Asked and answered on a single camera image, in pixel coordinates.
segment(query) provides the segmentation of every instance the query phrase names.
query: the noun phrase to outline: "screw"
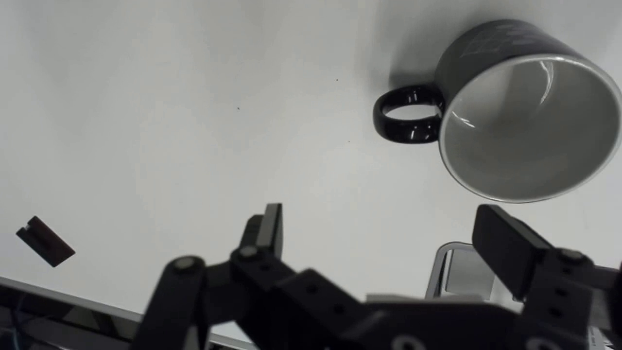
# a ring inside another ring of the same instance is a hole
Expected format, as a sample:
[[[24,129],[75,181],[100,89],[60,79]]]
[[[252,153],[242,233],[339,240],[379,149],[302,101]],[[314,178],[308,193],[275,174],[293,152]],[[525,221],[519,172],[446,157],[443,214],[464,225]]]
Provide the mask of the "screw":
[[[556,343],[544,338],[531,337],[525,343],[527,350],[562,350]]]
[[[252,258],[257,254],[257,248],[252,245],[246,245],[239,250],[239,254],[244,258]]]
[[[585,257],[583,253],[578,250],[562,249],[560,250],[562,258],[568,262],[578,263]]]
[[[425,345],[413,336],[402,334],[393,338],[391,350],[425,350]]]
[[[193,257],[182,257],[175,260],[175,268],[179,271],[187,270],[194,266],[195,260]]]

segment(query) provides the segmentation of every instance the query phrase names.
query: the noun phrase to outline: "black mug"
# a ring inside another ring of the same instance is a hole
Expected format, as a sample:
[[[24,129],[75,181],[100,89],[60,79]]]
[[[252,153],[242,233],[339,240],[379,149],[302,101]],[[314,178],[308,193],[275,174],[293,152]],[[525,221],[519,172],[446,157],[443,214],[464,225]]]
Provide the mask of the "black mug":
[[[374,105],[389,141],[439,141],[464,187],[504,202],[568,192],[594,176],[620,142],[620,90],[609,75],[532,24],[500,20],[462,34],[434,81],[402,87]],[[386,113],[435,105],[440,113],[397,120]]]

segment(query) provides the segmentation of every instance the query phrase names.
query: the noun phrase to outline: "mug handle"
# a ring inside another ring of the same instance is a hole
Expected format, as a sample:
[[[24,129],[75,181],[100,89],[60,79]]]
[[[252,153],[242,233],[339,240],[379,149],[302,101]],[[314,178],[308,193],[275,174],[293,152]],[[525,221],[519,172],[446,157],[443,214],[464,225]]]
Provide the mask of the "mug handle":
[[[416,120],[398,120],[386,113],[409,105],[445,107],[443,95],[434,85],[402,87],[380,96],[374,104],[374,127],[389,141],[398,143],[430,143],[439,139],[440,115]]]

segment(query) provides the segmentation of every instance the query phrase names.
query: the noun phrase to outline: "white table surface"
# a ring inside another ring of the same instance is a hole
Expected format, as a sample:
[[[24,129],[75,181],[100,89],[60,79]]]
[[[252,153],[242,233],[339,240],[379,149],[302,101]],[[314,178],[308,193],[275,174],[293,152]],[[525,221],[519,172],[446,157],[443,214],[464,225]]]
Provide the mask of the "white table surface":
[[[487,201],[436,144],[378,136],[375,99],[504,17],[620,84],[621,16],[619,0],[2,1],[0,276],[142,313],[168,261],[226,260],[248,217],[283,202],[292,268],[361,299],[423,296],[436,250],[469,242]],[[621,158],[558,199],[502,206],[617,267]],[[57,268],[14,234],[35,214],[77,251]]]

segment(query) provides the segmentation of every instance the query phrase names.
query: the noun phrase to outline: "mug rim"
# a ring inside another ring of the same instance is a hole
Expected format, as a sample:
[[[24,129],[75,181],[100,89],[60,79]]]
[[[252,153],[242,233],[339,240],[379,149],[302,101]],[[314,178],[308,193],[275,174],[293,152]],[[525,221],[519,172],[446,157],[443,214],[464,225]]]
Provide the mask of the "mug rim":
[[[592,74],[594,74],[595,76],[597,76],[609,89],[609,91],[611,92],[611,94],[614,96],[615,98],[615,104],[618,110],[618,120],[620,120],[620,122],[618,123],[618,132],[616,133],[616,140],[614,142],[614,145],[609,149],[609,152],[607,154],[607,157],[605,158],[605,160],[598,166],[598,168],[594,169],[591,174],[589,176],[587,176],[585,179],[581,180],[580,182],[574,184],[573,186],[570,186],[564,190],[561,191],[557,191],[554,192],[552,194],[546,195],[546,196],[539,196],[539,197],[531,197],[531,198],[526,198],[526,199],[512,199],[512,198],[503,198],[503,197],[495,197],[494,195],[491,194],[485,194],[483,193],[481,190],[478,190],[476,188],[474,188],[473,186],[470,186],[469,184],[467,184],[454,170],[454,168],[452,167],[452,165],[450,164],[450,162],[447,160],[447,153],[446,153],[446,149],[445,149],[445,124],[447,123],[447,120],[449,120],[449,118],[447,117],[447,115],[453,110],[453,108],[455,107],[456,102],[459,100],[459,98],[461,97],[461,94],[464,93],[465,89],[471,85],[472,82],[474,82],[476,79],[491,73],[492,71],[495,70],[501,70],[501,69],[505,69],[508,67],[512,67],[518,64],[523,64],[523,63],[527,63],[527,62],[534,62],[534,61],[556,61],[556,62],[564,62],[564,63],[568,63],[568,64],[573,64],[576,65],[577,67],[580,67],[581,69],[585,69],[589,72],[591,72]],[[509,60],[505,60],[503,62],[500,62],[496,65],[493,65],[492,67],[484,70],[483,72],[479,73],[478,75],[476,75],[474,78],[472,78],[471,80],[469,80],[459,91],[458,93],[454,96],[452,102],[449,104],[449,106],[447,106],[447,108],[445,109],[445,111],[443,112],[442,115],[442,120],[441,120],[441,125],[440,125],[440,133],[439,133],[439,149],[440,149],[440,156],[443,160],[443,165],[445,166],[445,168],[447,169],[447,171],[449,172],[449,174],[454,178],[454,180],[456,180],[456,182],[458,182],[462,187],[468,189],[469,191],[471,191],[472,193],[477,194],[478,196],[490,199],[492,201],[497,201],[497,202],[505,202],[505,203],[533,203],[533,202],[540,202],[540,201],[545,201],[547,199],[552,199],[555,197],[559,197],[561,195],[564,195],[568,192],[571,192],[577,188],[579,188],[580,186],[584,185],[586,182],[588,182],[589,180],[593,179],[598,173],[600,173],[607,164],[609,164],[609,162],[613,159],[613,156],[616,154],[616,151],[618,150],[619,146],[620,146],[620,141],[622,141],[622,92],[620,92],[620,89],[618,88],[618,85],[615,83],[615,81],[613,80],[613,78],[611,78],[609,76],[609,74],[607,74],[603,69],[599,68],[597,65],[595,65],[594,63],[592,63],[591,61],[587,60],[587,59],[582,59],[582,58],[578,58],[578,57],[573,57],[573,56],[569,56],[569,55],[559,55],[559,54],[534,54],[534,55],[523,55],[520,57],[515,57]]]

